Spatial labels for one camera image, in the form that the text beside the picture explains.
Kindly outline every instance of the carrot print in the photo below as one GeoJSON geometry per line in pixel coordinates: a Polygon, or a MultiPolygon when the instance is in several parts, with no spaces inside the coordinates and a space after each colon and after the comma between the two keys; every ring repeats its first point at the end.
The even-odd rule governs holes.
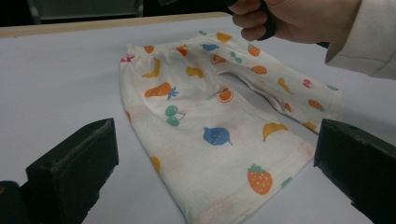
{"type": "Polygon", "coordinates": [[[158,87],[149,89],[145,92],[146,97],[151,96],[168,96],[168,100],[172,98],[172,96],[177,96],[178,92],[176,91],[176,87],[172,88],[171,84],[168,82],[164,82],[163,84],[159,85],[158,87]]]}
{"type": "Polygon", "coordinates": [[[324,113],[324,107],[323,107],[323,105],[321,105],[320,103],[318,103],[318,101],[315,101],[315,100],[310,99],[310,100],[308,100],[308,104],[309,104],[310,106],[314,107],[315,109],[319,110],[320,112],[323,112],[323,113],[324,113]]]}
{"type": "Polygon", "coordinates": [[[187,45],[180,45],[178,47],[176,47],[176,50],[183,55],[183,57],[186,57],[187,55],[187,45]]]}
{"type": "Polygon", "coordinates": [[[291,106],[288,103],[285,103],[285,109],[289,110],[290,113],[294,113],[294,110],[291,108],[291,106]]]}

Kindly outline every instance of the pear print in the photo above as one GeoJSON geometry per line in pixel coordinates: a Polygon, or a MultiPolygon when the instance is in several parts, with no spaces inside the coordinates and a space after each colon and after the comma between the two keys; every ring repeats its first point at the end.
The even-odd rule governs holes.
{"type": "Polygon", "coordinates": [[[294,93],[291,92],[289,86],[286,84],[285,78],[280,77],[280,78],[277,80],[277,84],[278,84],[280,87],[282,87],[283,90],[285,90],[286,92],[288,92],[288,93],[290,93],[290,94],[294,94],[294,93]]]}
{"type": "Polygon", "coordinates": [[[204,139],[213,146],[221,146],[225,143],[233,143],[230,140],[230,133],[225,128],[206,128],[204,127],[204,139]]]}
{"type": "Polygon", "coordinates": [[[202,72],[201,69],[189,67],[189,66],[187,66],[187,68],[186,68],[186,74],[189,77],[197,76],[198,78],[202,78],[204,76],[204,73],[202,72]]]}
{"type": "Polygon", "coordinates": [[[151,157],[150,158],[152,165],[154,166],[155,171],[157,174],[160,173],[161,171],[161,162],[157,157],[151,157]]]}

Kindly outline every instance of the white surface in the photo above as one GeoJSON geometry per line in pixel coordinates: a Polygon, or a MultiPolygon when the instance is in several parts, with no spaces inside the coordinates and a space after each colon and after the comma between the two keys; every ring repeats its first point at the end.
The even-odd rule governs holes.
{"type": "MultiPolygon", "coordinates": [[[[185,223],[125,116],[120,100],[119,62],[127,42],[144,46],[176,41],[193,37],[198,30],[240,36],[231,18],[220,18],[1,38],[0,180],[22,185],[27,180],[24,169],[67,136],[90,122],[114,118],[120,165],[102,187],[100,199],[84,223],[185,223]]],[[[341,89],[339,120],[396,145],[395,80],[326,66],[326,50],[317,45],[275,38],[254,44],[295,70],[341,89]]],[[[223,80],[316,145],[316,134],[277,114],[243,82],[227,75],[223,80]]],[[[310,162],[246,223],[372,222],[310,162]]]]}

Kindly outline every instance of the white pants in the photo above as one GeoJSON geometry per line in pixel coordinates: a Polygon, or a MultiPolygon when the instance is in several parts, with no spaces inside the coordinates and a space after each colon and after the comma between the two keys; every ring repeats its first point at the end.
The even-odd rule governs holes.
{"type": "Polygon", "coordinates": [[[218,74],[238,75],[274,109],[319,131],[341,92],[224,33],[128,45],[120,63],[127,115],[188,223],[236,223],[289,183],[315,149],[218,74]]]}

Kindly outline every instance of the blue fruit print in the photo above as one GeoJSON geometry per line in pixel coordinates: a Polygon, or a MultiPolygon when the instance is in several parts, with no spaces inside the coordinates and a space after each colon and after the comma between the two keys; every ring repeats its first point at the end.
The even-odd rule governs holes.
{"type": "Polygon", "coordinates": [[[332,91],[338,91],[338,88],[335,88],[334,86],[327,85],[327,87],[332,90],[332,91]]]}
{"type": "Polygon", "coordinates": [[[217,45],[207,45],[207,44],[203,44],[203,45],[202,45],[202,48],[203,48],[204,50],[206,50],[206,51],[211,51],[211,50],[218,49],[219,46],[217,46],[217,45]]]}
{"type": "Polygon", "coordinates": [[[225,128],[206,128],[204,127],[204,139],[213,146],[221,146],[230,141],[230,133],[225,128]]]}

